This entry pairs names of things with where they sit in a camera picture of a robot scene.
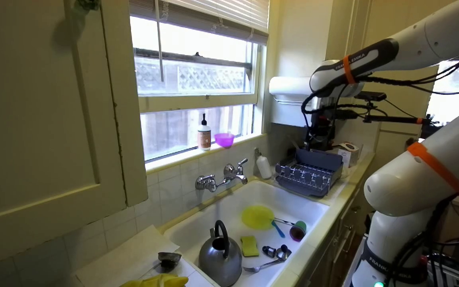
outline blue dish rack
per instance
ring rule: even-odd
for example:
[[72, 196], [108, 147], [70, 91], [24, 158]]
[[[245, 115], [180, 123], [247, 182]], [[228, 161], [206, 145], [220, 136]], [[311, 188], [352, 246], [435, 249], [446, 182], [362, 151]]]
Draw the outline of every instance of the blue dish rack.
[[292, 164], [276, 166], [276, 180], [287, 191], [324, 198], [341, 177], [343, 156], [320, 150], [296, 150]]

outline paper towel roll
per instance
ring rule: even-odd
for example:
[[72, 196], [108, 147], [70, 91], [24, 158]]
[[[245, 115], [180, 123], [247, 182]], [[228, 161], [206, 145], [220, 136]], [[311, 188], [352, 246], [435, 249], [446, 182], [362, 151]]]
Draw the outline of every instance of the paper towel roll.
[[309, 78], [300, 77], [273, 77], [269, 83], [271, 94], [308, 97], [312, 94]]

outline yellow sponge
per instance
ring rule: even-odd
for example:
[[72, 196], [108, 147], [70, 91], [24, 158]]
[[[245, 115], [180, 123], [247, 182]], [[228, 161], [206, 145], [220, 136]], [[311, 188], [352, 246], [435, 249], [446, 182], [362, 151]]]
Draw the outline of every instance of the yellow sponge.
[[242, 236], [241, 238], [241, 249], [244, 257], [258, 257], [260, 249], [255, 236]]

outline stainless steel kettle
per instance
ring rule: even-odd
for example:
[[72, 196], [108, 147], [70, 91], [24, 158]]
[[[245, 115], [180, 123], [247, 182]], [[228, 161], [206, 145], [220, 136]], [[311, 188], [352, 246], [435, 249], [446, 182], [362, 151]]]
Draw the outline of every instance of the stainless steel kettle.
[[236, 284], [242, 274], [241, 247], [228, 236], [222, 220], [215, 222], [215, 231], [210, 230], [210, 239], [199, 250], [199, 268], [222, 287]]

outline cabinet door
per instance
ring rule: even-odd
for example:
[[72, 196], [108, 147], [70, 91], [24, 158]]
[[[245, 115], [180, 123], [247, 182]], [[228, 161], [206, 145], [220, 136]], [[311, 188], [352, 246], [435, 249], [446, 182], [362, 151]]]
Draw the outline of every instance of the cabinet door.
[[0, 0], [0, 258], [126, 206], [100, 11]]

